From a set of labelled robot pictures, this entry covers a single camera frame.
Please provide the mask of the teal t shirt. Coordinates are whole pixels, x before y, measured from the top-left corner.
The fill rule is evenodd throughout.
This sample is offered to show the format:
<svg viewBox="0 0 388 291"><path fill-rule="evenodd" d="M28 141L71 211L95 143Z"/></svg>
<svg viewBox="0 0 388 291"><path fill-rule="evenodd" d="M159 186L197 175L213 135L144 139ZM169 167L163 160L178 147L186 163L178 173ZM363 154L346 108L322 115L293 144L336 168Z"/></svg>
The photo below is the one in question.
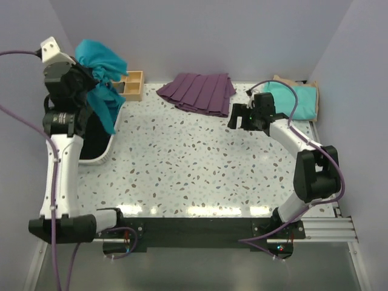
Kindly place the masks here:
<svg viewBox="0 0 388 291"><path fill-rule="evenodd" d="M93 78L98 83L88 92L87 100L105 132L114 135L115 122L125 98L117 92L113 83L127 75L127 63L104 44L91 39L79 43L75 58L82 66L92 70Z"/></svg>

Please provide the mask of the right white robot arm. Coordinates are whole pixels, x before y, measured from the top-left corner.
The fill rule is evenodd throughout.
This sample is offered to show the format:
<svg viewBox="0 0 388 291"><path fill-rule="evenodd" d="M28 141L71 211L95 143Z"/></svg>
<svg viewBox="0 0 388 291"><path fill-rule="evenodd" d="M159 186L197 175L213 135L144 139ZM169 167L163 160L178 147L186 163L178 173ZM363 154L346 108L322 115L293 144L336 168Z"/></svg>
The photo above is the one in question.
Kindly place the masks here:
<svg viewBox="0 0 388 291"><path fill-rule="evenodd" d="M295 159L293 192L277 207L264 229L264 237L284 238L291 223L301 219L312 206L325 204L333 194L343 194L344 177L338 165L338 152L333 146L309 139L294 127L290 117L277 113L272 94L256 94L248 105L232 106L228 128L264 132L280 143Z"/></svg>

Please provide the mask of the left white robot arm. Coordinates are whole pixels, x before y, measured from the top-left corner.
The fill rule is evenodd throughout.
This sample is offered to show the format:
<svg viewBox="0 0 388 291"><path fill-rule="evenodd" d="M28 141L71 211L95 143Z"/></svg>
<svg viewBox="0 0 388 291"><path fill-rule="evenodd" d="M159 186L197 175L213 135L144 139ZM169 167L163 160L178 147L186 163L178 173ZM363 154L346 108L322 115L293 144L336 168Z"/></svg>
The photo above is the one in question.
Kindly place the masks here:
<svg viewBox="0 0 388 291"><path fill-rule="evenodd" d="M97 81L91 70L61 61L45 68L44 84L48 90L42 120L49 138L47 182L39 218L28 222L28 230L51 245L90 243L101 232L119 238L125 232L119 209L97 209L82 215L78 204L79 157L93 115L87 94Z"/></svg>

